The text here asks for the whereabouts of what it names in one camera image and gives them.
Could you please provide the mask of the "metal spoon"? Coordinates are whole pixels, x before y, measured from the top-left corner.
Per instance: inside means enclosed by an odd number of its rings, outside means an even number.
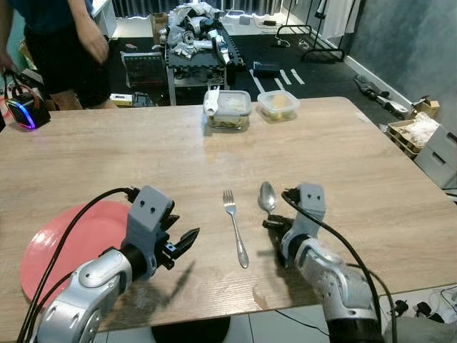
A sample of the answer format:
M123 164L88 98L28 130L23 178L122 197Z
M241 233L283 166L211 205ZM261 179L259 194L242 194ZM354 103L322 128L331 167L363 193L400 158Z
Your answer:
M260 186L260 193L258 193L258 205L262 210L271 216L277 205L277 196L273 186L268 181L264 181Z

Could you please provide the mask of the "metal fork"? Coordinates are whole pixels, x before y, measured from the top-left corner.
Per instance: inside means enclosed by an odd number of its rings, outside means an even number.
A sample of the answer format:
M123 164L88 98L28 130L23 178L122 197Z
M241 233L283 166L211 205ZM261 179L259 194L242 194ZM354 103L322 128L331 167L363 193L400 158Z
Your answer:
M225 189L223 192L223 204L226 213L228 213L228 215L231 216L233 232L236 239L237 257L239 265L241 265L242 268L247 269L249 266L248 252L244 246L243 239L241 238L241 233L238 229L238 223L236 219L237 204L234 200L233 193L230 189Z

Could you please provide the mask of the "light wooden table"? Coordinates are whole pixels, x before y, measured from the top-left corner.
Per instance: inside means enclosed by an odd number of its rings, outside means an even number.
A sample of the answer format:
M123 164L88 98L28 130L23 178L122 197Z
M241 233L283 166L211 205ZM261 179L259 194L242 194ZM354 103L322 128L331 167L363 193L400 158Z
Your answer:
M173 270L131 285L101 329L170 324L311 306L316 295L285 277L261 225L261 183L321 185L324 221L345 236L395 293L451 284L457 208L414 162L343 97L301 101L297 117L243 133L205 135L199 106L56 111L49 124L0 133L0 341L14 341L27 301L21 259L66 209L114 187L151 185L172 197L178 239L200 228ZM230 189L249 266L239 265Z

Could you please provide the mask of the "black round table base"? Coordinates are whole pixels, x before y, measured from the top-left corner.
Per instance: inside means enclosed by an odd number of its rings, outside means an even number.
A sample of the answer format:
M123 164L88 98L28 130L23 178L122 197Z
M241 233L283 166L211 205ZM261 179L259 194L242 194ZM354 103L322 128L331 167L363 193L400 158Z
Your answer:
M155 343L224 343L230 328L231 317L215 317L156 324L151 327L151 336Z

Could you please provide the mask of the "pink plate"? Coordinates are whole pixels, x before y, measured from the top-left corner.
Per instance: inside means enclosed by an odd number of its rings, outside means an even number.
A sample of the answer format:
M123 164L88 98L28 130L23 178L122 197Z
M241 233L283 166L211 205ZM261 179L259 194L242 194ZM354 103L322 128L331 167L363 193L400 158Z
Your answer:
M32 300L44 275L46 265L58 246L69 222L84 207L72 206L49 220L26 246L19 270L20 284L26 298ZM94 260L105 249L120 248L126 234L130 206L118 202L98 202L83 215L60 252L43 292L67 277L85 262Z

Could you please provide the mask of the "round clear food container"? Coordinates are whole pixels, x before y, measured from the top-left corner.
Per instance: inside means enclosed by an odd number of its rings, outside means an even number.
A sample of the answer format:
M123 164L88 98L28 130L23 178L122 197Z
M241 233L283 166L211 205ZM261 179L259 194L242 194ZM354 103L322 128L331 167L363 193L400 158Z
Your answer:
M255 112L268 123L281 123L297 117L301 102L293 94L283 89L266 91L257 97Z

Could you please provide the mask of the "square grey lidded food container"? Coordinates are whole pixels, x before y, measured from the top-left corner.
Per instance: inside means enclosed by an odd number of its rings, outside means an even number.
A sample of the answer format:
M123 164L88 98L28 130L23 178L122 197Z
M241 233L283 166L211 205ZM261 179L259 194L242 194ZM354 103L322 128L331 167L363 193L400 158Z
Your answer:
M249 126L252 111L251 98L247 91L220 89L219 108L213 117L206 117L204 124L216 131L245 131Z

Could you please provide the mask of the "white plastic utensil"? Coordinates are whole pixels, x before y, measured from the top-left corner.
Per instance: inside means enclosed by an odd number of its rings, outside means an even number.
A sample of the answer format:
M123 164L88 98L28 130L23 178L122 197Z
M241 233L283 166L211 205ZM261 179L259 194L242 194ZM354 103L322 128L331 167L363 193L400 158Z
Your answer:
M219 108L220 86L209 87L204 94L203 108L206 117L213 117Z

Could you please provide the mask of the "power strip with plugs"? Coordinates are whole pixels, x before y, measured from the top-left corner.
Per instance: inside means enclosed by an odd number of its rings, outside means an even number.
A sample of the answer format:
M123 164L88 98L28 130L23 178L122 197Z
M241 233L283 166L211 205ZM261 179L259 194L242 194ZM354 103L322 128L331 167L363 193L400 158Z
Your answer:
M457 284L393 294L395 312L399 317L435 320L440 317L444 323L456 320L456 297Z

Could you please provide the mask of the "grey drawer cabinet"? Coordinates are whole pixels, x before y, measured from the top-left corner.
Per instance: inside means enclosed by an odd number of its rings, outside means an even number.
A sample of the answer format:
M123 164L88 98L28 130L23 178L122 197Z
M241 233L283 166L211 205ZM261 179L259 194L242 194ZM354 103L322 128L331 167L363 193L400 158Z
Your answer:
M441 189L457 189L456 136L440 125L414 163Z

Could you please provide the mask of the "grey plastic bag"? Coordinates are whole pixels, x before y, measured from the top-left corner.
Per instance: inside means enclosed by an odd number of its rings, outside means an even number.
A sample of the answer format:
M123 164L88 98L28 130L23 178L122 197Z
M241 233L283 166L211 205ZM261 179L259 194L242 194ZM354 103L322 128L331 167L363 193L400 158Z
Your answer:
M438 323L422 317L399 317L397 343L456 343L457 323Z

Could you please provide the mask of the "long black tool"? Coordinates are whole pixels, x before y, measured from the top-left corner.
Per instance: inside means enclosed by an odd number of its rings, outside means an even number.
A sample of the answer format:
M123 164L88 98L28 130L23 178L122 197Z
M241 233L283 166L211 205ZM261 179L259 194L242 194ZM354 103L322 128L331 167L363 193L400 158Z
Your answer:
M356 83L357 89L369 100L378 102L384 110L398 119L407 119L409 110L397 101L392 101L388 91L381 91L375 83L369 81L364 75L355 75L353 81Z

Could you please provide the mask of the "wooden tray with white bag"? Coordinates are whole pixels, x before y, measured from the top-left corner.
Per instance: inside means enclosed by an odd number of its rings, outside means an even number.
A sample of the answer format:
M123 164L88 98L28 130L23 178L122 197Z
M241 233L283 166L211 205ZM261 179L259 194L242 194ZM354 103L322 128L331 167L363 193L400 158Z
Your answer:
M385 134L408 158L414 159L441 125L425 112L386 125Z

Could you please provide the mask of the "black cluttered cart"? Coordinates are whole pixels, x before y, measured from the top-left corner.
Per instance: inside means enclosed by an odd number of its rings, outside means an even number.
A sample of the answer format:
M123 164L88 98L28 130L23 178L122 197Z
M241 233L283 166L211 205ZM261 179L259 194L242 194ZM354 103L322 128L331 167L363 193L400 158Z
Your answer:
M222 22L225 14L225 10L197 0L170 10L160 37L171 106L179 104L178 88L233 88L243 58Z

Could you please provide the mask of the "black speaker rainbow light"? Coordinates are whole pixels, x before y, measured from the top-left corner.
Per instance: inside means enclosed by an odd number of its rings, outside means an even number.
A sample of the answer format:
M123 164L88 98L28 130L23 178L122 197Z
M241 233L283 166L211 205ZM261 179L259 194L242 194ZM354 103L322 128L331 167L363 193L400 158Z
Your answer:
M10 69L3 71L2 77L4 104L20 127L35 131L50 122L48 105L35 89L25 85Z

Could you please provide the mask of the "black metal floor stand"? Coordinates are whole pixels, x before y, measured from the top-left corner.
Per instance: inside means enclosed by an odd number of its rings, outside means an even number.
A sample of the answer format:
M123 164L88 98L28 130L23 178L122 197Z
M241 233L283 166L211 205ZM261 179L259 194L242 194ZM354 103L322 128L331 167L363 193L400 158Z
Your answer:
M286 22L277 27L273 35L275 48L295 48L300 50L300 62L317 64L336 64L345 61L347 51L325 39L322 35L328 0L308 0L308 11L303 25L291 25Z

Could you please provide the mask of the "standing person dark clothes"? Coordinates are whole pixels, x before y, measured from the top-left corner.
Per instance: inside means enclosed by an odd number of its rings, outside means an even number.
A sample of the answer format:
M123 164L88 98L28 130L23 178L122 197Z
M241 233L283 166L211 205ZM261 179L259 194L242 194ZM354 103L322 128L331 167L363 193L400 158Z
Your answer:
M17 12L25 22L27 49L59 110L115 108L110 46L92 10L92 0L0 0L0 76L16 68L6 48Z

